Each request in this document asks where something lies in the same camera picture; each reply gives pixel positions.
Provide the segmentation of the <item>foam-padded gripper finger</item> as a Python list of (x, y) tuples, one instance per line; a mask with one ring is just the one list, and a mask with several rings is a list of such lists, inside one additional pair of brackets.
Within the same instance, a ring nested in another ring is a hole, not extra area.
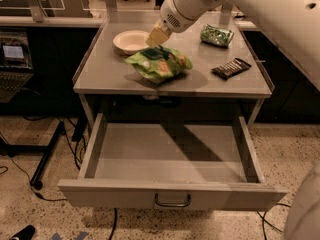
[(146, 43), (150, 47), (156, 47), (165, 43), (170, 38), (171, 34), (172, 32), (167, 25), (162, 21), (158, 21), (149, 33)]

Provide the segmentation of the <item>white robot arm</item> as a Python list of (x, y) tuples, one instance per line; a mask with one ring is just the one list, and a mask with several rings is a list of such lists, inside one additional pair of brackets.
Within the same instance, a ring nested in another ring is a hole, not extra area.
[(165, 0), (147, 43), (166, 42), (225, 2), (244, 13), (314, 86), (320, 85), (320, 0)]

